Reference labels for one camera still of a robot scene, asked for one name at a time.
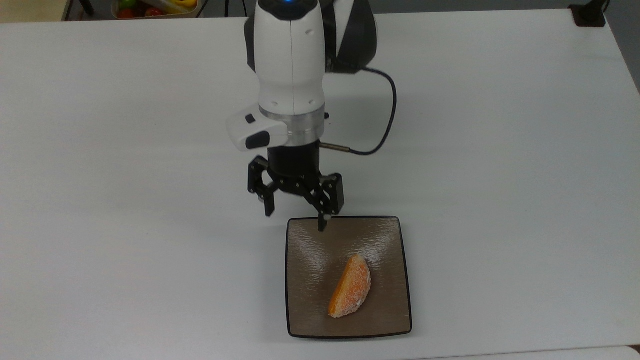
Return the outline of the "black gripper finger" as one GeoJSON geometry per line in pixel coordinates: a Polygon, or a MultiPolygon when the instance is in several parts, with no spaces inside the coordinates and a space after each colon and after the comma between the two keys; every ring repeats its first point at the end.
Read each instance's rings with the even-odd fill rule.
{"type": "Polygon", "coordinates": [[[343,176],[340,173],[332,173],[306,178],[304,198],[317,211],[317,229],[323,232],[331,218],[340,214],[345,205],[343,176]]]}
{"type": "Polygon", "coordinates": [[[256,156],[247,167],[247,191],[256,194],[263,203],[266,217],[272,216],[275,210],[274,194],[278,190],[278,184],[270,182],[265,184],[263,173],[270,169],[268,160],[260,155],[256,156]]]}

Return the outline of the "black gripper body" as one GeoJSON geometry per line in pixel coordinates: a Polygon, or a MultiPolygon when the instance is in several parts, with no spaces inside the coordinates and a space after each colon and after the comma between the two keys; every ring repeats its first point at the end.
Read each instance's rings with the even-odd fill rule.
{"type": "Polygon", "coordinates": [[[302,146],[274,146],[267,149],[269,168],[267,173],[272,178],[268,186],[271,193],[276,191],[297,194],[296,183],[311,193],[321,193],[320,178],[320,142],[312,142],[302,146]]]}

